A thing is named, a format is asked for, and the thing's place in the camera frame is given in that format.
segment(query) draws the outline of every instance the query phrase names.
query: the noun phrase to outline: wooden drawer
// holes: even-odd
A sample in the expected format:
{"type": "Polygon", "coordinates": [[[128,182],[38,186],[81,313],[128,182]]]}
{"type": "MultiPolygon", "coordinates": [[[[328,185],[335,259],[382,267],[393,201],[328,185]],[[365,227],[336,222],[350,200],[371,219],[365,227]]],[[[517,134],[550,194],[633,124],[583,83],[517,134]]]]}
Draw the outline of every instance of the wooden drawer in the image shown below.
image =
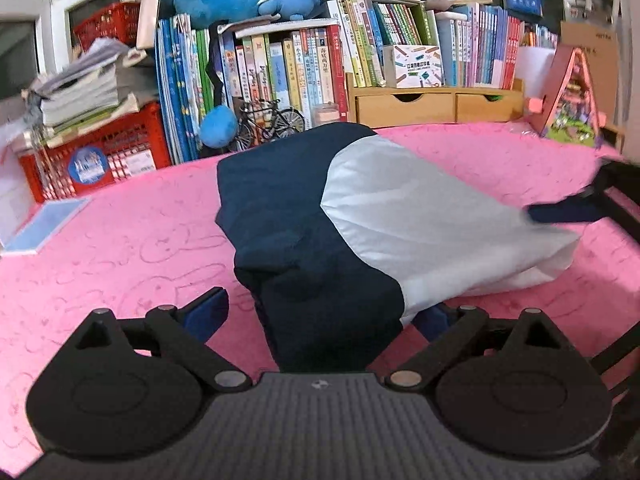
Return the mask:
{"type": "Polygon", "coordinates": [[[459,123],[505,123],[522,117],[524,100],[521,92],[510,92],[492,100],[490,94],[458,94],[456,121],[459,123]]]}
{"type": "Polygon", "coordinates": [[[406,124],[453,123],[455,95],[402,93],[356,97],[357,121],[370,128],[406,124]]]}

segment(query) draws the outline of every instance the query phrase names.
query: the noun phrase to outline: blue notebook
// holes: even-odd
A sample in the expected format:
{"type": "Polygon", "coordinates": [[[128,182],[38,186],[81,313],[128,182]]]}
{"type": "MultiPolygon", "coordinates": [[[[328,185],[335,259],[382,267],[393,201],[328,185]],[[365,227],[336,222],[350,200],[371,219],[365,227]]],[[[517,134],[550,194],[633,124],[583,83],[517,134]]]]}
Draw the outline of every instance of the blue notebook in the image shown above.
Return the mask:
{"type": "Polygon", "coordinates": [[[88,198],[69,198],[45,202],[31,220],[2,250],[2,256],[37,254],[44,244],[78,214],[88,198]]]}

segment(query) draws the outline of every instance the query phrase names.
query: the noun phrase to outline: drawer handle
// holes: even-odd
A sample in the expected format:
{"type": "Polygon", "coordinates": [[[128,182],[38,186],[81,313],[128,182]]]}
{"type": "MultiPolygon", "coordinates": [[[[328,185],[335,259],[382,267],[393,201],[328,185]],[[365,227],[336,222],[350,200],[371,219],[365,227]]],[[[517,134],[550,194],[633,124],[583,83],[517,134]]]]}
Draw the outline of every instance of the drawer handle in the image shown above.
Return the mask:
{"type": "Polygon", "coordinates": [[[394,94],[394,97],[398,99],[398,101],[402,101],[403,103],[413,103],[422,97],[424,94],[394,94]]]}

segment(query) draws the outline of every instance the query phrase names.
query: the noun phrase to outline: window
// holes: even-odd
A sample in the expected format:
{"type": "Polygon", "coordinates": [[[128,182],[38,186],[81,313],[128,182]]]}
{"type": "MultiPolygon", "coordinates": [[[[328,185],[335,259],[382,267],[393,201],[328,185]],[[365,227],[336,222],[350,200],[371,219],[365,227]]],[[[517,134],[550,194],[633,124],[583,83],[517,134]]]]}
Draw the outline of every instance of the window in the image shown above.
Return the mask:
{"type": "Polygon", "coordinates": [[[36,67],[34,23],[0,23],[0,100],[28,88],[36,67]]]}

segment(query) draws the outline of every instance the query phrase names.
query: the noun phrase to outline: metal screw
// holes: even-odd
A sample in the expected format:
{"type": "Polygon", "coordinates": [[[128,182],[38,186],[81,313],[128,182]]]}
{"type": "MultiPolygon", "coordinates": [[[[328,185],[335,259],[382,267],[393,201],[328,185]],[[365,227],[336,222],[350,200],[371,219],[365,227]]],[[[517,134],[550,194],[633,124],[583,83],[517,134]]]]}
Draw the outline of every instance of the metal screw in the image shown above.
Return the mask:
{"type": "Polygon", "coordinates": [[[413,388],[422,381],[422,376],[412,370],[398,370],[391,374],[391,382],[403,388],[413,388]]]}
{"type": "Polygon", "coordinates": [[[226,370],[217,374],[213,380],[223,388],[237,388],[246,381],[246,375],[236,370],[226,370]]]}

